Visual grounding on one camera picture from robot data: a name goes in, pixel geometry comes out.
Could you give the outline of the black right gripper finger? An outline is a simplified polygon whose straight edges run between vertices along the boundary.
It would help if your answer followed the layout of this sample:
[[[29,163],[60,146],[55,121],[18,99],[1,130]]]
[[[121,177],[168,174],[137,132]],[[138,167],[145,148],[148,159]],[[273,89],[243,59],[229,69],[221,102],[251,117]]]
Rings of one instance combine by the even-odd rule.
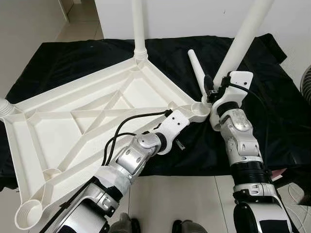
[[[213,78],[210,75],[204,75],[204,102],[211,102],[210,98],[213,95],[213,90]]]

